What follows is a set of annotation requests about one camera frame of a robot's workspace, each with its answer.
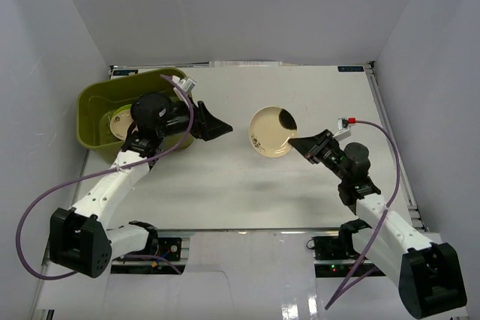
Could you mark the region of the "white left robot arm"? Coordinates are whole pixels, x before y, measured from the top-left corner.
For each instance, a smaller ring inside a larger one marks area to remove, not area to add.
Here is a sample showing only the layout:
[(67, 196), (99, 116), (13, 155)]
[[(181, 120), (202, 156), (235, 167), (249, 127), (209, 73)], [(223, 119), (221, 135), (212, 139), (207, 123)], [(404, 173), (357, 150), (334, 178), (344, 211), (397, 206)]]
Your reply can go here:
[(233, 131), (189, 96), (174, 102), (163, 93), (147, 93), (133, 102), (130, 113), (126, 139), (109, 171), (71, 208), (58, 208), (50, 217), (50, 260), (91, 278), (99, 277), (114, 259), (113, 244), (120, 245), (122, 256), (136, 253), (151, 259), (157, 254), (153, 226), (133, 221), (111, 229), (109, 222), (137, 182), (169, 153), (165, 139), (193, 136), (207, 142)]

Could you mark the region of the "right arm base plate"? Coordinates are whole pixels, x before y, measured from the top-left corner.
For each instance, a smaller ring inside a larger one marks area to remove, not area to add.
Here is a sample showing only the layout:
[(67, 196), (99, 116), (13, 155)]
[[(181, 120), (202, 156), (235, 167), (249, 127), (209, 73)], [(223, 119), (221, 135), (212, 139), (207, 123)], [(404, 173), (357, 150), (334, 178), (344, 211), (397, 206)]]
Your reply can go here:
[(306, 248), (313, 253), (317, 279), (344, 278), (359, 256), (356, 253), (348, 255), (338, 236), (312, 237)]

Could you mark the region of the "cream plate with black spot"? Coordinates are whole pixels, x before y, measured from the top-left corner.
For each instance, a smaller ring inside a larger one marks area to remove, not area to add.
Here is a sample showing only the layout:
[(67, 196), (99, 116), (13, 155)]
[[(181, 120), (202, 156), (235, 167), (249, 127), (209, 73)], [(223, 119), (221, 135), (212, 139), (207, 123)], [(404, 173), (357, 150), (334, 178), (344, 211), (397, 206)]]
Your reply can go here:
[(254, 150), (267, 158), (279, 158), (292, 149), (290, 139), (296, 138), (298, 127), (294, 117), (279, 106), (266, 106), (252, 117), (248, 138)]

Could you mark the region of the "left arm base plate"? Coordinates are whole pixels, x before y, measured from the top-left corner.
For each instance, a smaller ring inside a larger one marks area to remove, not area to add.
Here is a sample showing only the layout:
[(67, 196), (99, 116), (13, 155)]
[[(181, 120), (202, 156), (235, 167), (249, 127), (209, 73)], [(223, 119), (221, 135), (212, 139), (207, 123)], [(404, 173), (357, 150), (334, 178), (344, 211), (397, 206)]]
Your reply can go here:
[(128, 253), (113, 261), (112, 274), (181, 275), (186, 258), (182, 255), (181, 238), (157, 238), (149, 248)]

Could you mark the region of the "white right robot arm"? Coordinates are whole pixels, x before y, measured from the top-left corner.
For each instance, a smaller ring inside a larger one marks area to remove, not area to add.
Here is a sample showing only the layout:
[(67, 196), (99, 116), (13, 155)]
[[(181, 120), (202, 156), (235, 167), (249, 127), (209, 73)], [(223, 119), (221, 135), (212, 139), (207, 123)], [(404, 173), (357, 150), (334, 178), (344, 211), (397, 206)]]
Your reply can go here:
[(357, 217), (340, 226), (338, 248), (348, 259), (370, 260), (397, 287), (415, 319), (466, 306), (467, 294), (456, 250), (413, 228), (387, 205), (369, 170), (369, 150), (341, 147), (329, 130), (292, 138), (289, 144), (312, 164), (323, 164), (340, 183), (340, 200)]

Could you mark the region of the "beige plate with characters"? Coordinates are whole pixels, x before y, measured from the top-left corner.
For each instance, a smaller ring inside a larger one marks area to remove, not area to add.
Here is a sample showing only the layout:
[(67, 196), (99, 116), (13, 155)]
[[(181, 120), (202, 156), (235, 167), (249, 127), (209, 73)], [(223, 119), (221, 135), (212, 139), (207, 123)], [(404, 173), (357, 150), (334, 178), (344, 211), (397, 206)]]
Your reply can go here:
[(131, 114), (130, 116), (112, 117), (109, 123), (109, 129), (115, 138), (125, 141), (126, 137), (128, 136), (128, 129), (132, 125), (133, 121), (134, 120), (132, 119)]

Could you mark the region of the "lime green round plate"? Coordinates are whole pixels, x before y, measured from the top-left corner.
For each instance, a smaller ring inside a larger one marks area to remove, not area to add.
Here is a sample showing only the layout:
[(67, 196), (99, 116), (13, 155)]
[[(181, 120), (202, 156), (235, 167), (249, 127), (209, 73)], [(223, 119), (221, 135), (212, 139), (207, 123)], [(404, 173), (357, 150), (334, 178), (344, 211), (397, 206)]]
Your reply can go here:
[(117, 108), (112, 114), (112, 117), (115, 118), (115, 117), (130, 116), (131, 115), (130, 113), (131, 113), (131, 104), (127, 104)]

